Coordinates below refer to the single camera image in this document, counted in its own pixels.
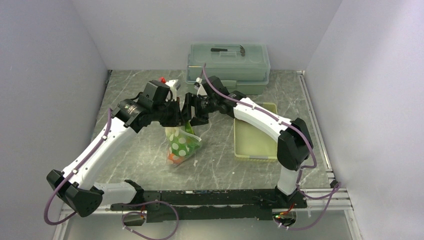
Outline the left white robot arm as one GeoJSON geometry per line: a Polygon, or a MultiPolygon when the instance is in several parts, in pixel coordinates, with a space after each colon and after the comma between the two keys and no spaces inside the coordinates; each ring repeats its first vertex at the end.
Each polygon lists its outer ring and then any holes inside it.
{"type": "Polygon", "coordinates": [[[55,195],[80,217],[91,215],[98,207],[125,204],[131,210],[144,203],[143,189],[134,181],[98,183],[97,177],[118,150],[134,139],[151,122],[176,127],[181,123],[177,100],[178,80],[151,80],[134,98],[108,110],[106,125],[88,147],[63,170],[52,170],[47,181],[55,195]]]}

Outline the orange peach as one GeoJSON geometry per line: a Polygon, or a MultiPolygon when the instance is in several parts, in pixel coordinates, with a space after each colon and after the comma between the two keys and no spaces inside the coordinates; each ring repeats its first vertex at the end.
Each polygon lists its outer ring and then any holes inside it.
{"type": "Polygon", "coordinates": [[[168,165],[179,165],[185,161],[184,156],[178,156],[174,153],[169,153],[166,158],[166,163],[168,165]]]}

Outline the aluminium rail frame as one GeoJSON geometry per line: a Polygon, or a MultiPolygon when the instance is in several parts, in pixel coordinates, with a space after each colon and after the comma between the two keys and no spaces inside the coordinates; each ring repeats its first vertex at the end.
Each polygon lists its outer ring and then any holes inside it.
{"type": "Polygon", "coordinates": [[[324,211],[340,211],[354,240],[362,239],[348,191],[327,170],[329,188],[304,188],[284,196],[275,188],[227,190],[144,190],[131,180],[98,183],[89,190],[66,182],[58,197],[68,216],[123,214],[126,227],[170,220],[273,220],[284,229],[301,229],[301,214],[311,218],[306,229],[317,226],[324,211]]]}

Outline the pale green perforated basket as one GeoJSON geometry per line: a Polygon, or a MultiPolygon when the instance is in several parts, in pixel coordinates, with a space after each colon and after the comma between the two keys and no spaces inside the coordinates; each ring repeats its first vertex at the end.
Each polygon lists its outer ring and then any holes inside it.
{"type": "Polygon", "coordinates": [[[238,103],[234,108],[234,155],[249,161],[275,162],[278,128],[274,123],[281,119],[274,103],[238,103]]]}

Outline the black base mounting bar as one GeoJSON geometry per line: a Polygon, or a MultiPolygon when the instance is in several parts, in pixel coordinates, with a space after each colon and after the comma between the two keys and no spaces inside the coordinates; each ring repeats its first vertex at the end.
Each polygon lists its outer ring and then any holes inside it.
{"type": "Polygon", "coordinates": [[[146,211],[148,223],[175,220],[256,219],[269,221],[290,207],[305,209],[297,191],[289,196],[277,188],[228,190],[145,190],[129,204],[114,203],[111,211],[146,211]]]}

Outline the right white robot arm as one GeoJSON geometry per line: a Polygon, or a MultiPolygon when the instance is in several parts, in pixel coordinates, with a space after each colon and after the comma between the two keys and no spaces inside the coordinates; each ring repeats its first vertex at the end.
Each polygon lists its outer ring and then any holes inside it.
{"type": "Polygon", "coordinates": [[[205,125],[214,112],[244,121],[271,137],[277,144],[276,157],[281,173],[276,203],[287,208],[295,201],[304,161],[313,154],[313,143],[304,120],[279,116],[255,103],[244,93],[229,91],[216,76],[198,78],[196,94],[186,93],[182,114],[192,126],[205,125]]]}

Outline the clear dotted zip bag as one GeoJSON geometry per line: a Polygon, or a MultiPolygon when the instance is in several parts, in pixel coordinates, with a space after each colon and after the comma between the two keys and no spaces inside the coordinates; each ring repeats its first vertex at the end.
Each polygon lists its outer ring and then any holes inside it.
{"type": "Polygon", "coordinates": [[[203,146],[203,139],[197,135],[190,122],[182,126],[165,127],[168,142],[166,163],[180,165],[203,146]]]}

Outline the watermelon slice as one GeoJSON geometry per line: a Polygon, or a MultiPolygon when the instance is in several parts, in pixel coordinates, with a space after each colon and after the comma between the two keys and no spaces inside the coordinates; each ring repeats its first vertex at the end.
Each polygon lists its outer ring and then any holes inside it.
{"type": "Polygon", "coordinates": [[[194,130],[193,130],[193,128],[192,128],[192,126],[191,126],[190,122],[186,122],[186,123],[185,123],[185,125],[184,125],[184,130],[185,130],[185,132],[187,132],[187,133],[189,133],[189,134],[191,134],[191,135],[195,135],[195,132],[194,132],[194,130]]]}

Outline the green plastic toolbox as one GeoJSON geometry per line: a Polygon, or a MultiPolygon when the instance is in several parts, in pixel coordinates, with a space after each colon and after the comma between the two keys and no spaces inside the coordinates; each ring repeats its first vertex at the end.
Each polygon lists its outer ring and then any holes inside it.
{"type": "Polygon", "coordinates": [[[269,83],[271,65],[265,44],[193,43],[186,69],[189,86],[194,86],[203,66],[209,78],[218,77],[230,92],[260,95],[269,83]]]}

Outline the green cabbage leaf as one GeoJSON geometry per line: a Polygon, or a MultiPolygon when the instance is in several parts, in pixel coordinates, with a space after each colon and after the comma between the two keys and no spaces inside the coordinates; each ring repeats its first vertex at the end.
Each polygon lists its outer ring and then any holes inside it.
{"type": "Polygon", "coordinates": [[[185,132],[182,127],[167,127],[165,134],[169,143],[167,154],[173,153],[186,159],[202,145],[199,136],[185,132]]]}

